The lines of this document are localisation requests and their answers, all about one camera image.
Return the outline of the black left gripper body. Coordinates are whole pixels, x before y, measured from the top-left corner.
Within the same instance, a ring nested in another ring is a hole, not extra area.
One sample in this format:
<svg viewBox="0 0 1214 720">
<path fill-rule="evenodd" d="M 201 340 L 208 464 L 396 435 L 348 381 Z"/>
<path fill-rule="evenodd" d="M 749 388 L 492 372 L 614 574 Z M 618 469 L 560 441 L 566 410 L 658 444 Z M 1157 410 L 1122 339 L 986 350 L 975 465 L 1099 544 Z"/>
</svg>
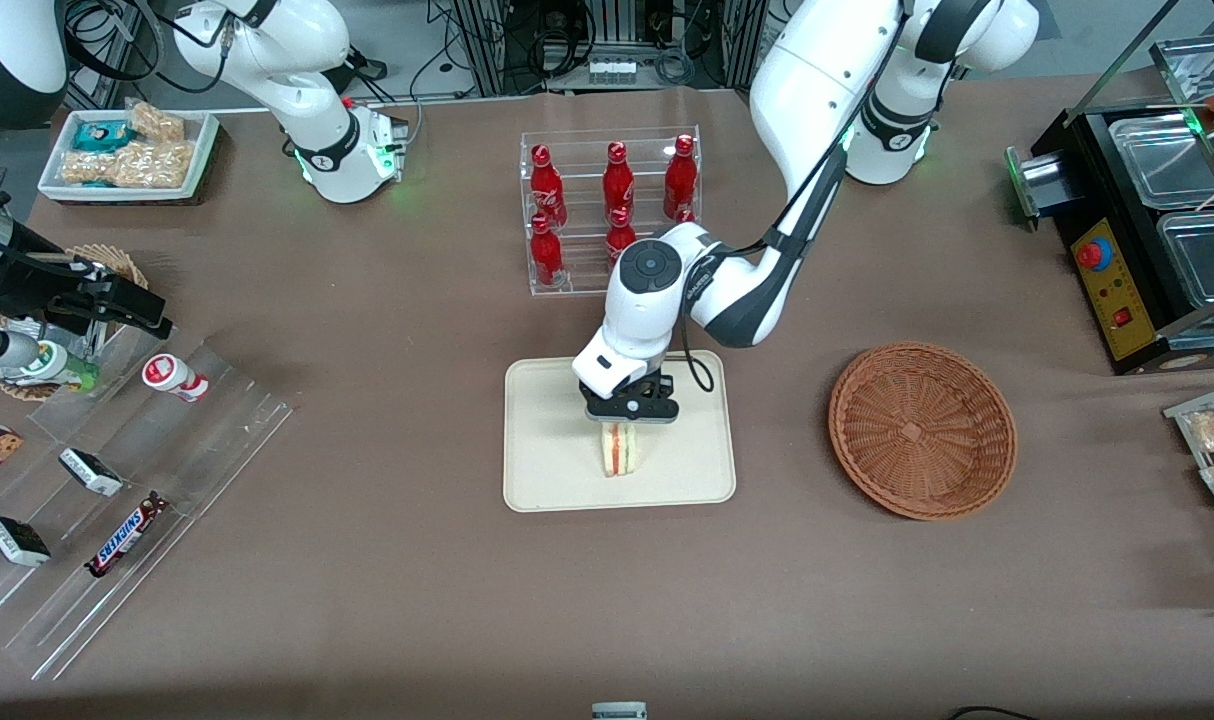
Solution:
<svg viewBox="0 0 1214 720">
<path fill-rule="evenodd" d="M 639 381 L 622 384 L 603 398 L 583 386 L 588 418 L 599 423 L 670 424 L 677 420 L 680 406 L 673 398 L 674 378 L 652 372 Z"/>
</svg>

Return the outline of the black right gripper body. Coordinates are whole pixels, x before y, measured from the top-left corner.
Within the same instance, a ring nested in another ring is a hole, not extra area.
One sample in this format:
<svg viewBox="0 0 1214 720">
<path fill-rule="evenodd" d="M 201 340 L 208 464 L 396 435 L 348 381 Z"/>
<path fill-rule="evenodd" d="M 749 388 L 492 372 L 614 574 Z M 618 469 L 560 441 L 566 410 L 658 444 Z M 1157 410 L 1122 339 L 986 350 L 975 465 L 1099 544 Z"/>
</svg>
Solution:
<svg viewBox="0 0 1214 720">
<path fill-rule="evenodd" d="M 100 266 L 76 256 L 73 263 L 21 261 L 0 254 L 0 314 L 36 318 L 59 327 L 86 327 L 103 321 L 103 310 L 87 291 L 103 279 Z"/>
</svg>

